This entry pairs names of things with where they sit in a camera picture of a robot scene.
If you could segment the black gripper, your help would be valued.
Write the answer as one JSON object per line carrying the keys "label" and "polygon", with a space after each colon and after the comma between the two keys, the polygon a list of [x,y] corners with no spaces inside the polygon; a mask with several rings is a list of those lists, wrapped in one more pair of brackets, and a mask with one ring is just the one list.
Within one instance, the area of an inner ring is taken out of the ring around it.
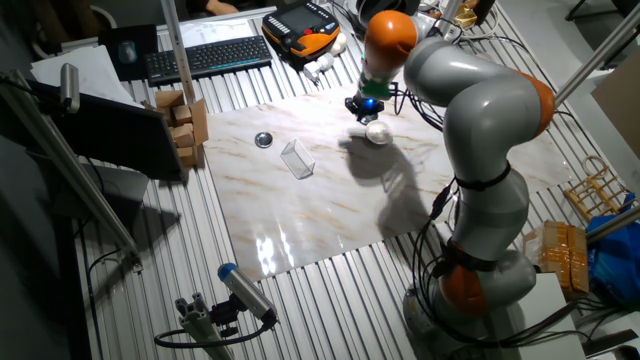
{"label": "black gripper", "polygon": [[384,110],[384,103],[375,98],[365,98],[362,96],[347,97],[344,101],[349,112],[357,117],[357,122],[361,125],[368,125],[378,119],[378,113]]}

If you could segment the person's bare hand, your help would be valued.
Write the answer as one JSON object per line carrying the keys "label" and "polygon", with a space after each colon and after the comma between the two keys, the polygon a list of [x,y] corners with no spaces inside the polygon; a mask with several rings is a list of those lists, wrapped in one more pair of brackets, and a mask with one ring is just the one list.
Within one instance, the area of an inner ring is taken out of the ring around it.
{"label": "person's bare hand", "polygon": [[229,3],[222,0],[208,0],[205,9],[215,16],[228,15],[238,13],[239,10]]}

